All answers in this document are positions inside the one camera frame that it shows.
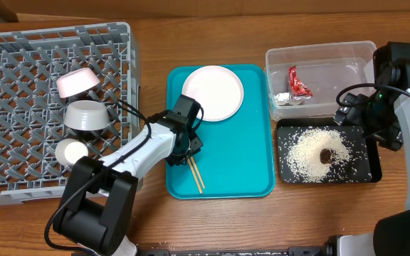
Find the wooden chopstick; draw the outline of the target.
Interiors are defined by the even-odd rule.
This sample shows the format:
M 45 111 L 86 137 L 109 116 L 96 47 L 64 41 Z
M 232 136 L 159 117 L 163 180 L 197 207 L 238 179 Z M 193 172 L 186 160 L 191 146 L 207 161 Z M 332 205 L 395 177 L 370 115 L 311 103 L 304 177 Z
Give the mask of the wooden chopstick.
M 197 166 L 197 164 L 196 164 L 196 161 L 195 161 L 194 157 L 191 157 L 190 159 L 191 159 L 191 162 L 193 163 L 194 168 L 196 169 L 196 173 L 197 173 L 197 177 L 198 177 L 198 180 L 199 180 L 199 184 L 201 185 L 202 190 L 204 190 L 204 189 L 205 189 L 205 184 L 204 184 L 203 178 L 202 178 L 202 176 L 201 176 L 201 173 L 200 173 L 200 171 L 199 171 L 199 168 L 198 168 L 198 166 Z
M 203 192 L 203 191 L 202 191 L 202 187 L 201 187 L 201 185 L 199 184 L 199 180 L 198 180 L 198 177 L 197 177 L 196 169 L 194 168 L 193 163 L 191 162 L 191 159 L 187 159 L 187 163 L 188 163 L 188 165 L 189 165 L 189 167 L 190 167 L 190 169 L 191 169 L 192 176 L 194 177 L 194 181 L 195 181 L 195 184 L 196 184 L 196 186 L 197 186 L 197 188 L 198 188 L 198 190 L 199 190 L 199 193 L 202 194 L 202 192 Z

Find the large white plate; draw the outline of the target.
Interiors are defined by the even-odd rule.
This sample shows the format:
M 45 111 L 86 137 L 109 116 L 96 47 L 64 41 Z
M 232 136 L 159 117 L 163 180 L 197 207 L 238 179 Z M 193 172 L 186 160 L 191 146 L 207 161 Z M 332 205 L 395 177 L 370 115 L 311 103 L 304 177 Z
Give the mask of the large white plate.
M 228 68 L 208 65 L 192 72 L 183 84 L 182 94 L 195 99 L 204 109 L 196 116 L 219 122 L 234 115 L 243 103 L 243 84 Z

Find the brown food scrap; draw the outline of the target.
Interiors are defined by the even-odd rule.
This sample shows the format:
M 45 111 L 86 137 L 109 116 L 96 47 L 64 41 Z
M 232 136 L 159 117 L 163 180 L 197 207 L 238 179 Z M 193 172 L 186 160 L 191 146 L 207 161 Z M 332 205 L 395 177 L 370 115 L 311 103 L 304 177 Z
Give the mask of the brown food scrap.
M 320 162 L 322 164 L 332 164 L 335 160 L 335 150 L 334 149 L 323 149 L 320 152 Z

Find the red snack wrapper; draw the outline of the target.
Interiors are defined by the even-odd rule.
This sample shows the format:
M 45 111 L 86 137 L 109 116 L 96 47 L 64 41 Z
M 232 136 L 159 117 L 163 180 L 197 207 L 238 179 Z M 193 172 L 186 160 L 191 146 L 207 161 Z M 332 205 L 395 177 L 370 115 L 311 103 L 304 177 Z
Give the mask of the red snack wrapper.
M 293 97 L 312 97 L 311 90 L 298 78 L 297 68 L 294 65 L 288 69 L 290 94 Z

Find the grey bowl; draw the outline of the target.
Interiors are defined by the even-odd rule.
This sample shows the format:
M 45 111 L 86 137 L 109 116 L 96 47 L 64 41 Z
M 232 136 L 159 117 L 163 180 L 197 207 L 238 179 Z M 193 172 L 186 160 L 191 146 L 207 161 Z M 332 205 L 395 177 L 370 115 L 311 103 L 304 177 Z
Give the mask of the grey bowl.
M 110 118 L 103 103 L 79 100 L 67 106 L 63 123 L 71 129 L 95 131 L 106 128 Z

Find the white cup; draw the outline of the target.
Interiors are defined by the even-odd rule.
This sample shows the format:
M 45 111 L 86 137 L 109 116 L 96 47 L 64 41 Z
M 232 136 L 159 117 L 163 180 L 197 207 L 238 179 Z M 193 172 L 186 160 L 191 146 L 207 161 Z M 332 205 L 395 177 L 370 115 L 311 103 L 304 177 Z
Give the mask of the white cup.
M 55 157 L 63 166 L 74 165 L 80 158 L 88 156 L 88 148 L 82 142 L 75 139 L 60 141 L 55 149 Z

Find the small pink bowl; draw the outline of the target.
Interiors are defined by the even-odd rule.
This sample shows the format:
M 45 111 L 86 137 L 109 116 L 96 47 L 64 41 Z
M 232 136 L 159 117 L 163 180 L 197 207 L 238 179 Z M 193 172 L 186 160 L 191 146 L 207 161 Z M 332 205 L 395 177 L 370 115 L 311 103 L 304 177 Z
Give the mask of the small pink bowl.
M 99 84 L 100 80 L 90 68 L 74 70 L 56 80 L 60 98 L 71 97 Z

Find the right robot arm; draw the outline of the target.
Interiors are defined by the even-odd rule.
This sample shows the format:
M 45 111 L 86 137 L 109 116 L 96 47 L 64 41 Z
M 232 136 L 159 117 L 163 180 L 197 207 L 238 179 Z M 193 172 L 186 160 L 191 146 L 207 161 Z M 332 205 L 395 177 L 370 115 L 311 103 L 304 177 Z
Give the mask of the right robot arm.
M 359 126 L 381 147 L 404 150 L 408 173 L 405 211 L 383 218 L 374 231 L 337 235 L 324 248 L 327 255 L 410 255 L 410 43 L 388 42 L 373 54 L 375 89 L 353 95 L 353 86 L 338 93 L 338 125 Z

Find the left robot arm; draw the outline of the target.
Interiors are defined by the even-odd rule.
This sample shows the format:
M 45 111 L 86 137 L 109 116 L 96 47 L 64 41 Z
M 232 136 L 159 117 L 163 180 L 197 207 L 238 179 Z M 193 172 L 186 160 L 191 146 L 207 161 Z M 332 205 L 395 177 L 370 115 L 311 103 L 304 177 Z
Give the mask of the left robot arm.
M 136 255 L 127 229 L 139 183 L 158 162 L 185 165 L 200 151 L 196 116 L 203 111 L 180 95 L 172 110 L 144 119 L 143 130 L 117 151 L 99 160 L 80 158 L 46 224 L 46 244 L 85 255 Z

